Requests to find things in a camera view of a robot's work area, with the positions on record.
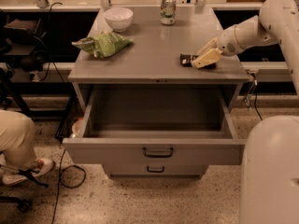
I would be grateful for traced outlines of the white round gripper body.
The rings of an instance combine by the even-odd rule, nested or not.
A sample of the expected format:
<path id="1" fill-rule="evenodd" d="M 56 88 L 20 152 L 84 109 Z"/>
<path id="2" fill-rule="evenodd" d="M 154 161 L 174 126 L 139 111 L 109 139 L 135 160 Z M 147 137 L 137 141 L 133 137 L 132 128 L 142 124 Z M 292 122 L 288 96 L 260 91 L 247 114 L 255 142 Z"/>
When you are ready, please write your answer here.
<path id="1" fill-rule="evenodd" d="M 217 38 L 217 48 L 224 56 L 234 56 L 242 53 L 246 45 L 241 38 L 242 33 L 237 27 L 229 27 L 221 32 Z"/>

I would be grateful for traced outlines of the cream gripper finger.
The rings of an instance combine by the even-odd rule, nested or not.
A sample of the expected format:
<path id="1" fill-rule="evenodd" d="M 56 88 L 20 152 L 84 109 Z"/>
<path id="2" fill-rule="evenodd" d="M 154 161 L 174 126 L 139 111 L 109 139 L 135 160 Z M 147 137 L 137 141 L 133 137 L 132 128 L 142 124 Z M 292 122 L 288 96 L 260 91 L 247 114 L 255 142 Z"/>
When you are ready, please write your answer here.
<path id="1" fill-rule="evenodd" d="M 222 51 L 218 48 L 201 51 L 197 53 L 197 58 L 192 61 L 192 67 L 199 69 L 216 63 L 221 59 L 221 55 Z"/>
<path id="2" fill-rule="evenodd" d="M 215 49 L 217 47 L 217 37 L 212 38 L 209 42 L 207 42 L 203 47 L 196 51 L 197 55 L 204 55 L 211 49 Z"/>

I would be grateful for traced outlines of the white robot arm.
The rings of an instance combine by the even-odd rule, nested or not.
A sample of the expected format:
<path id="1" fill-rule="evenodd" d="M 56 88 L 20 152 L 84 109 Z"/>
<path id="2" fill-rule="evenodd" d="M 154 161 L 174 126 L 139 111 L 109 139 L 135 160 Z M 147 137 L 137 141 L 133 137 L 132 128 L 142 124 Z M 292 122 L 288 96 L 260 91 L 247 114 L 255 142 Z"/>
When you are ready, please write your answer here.
<path id="1" fill-rule="evenodd" d="M 202 68 L 223 56 L 277 44 L 299 90 L 299 14 L 294 0 L 265 0 L 259 14 L 225 29 L 197 52 Z M 238 224 L 299 224 L 299 116 L 280 112 L 249 132 L 240 176 Z"/>

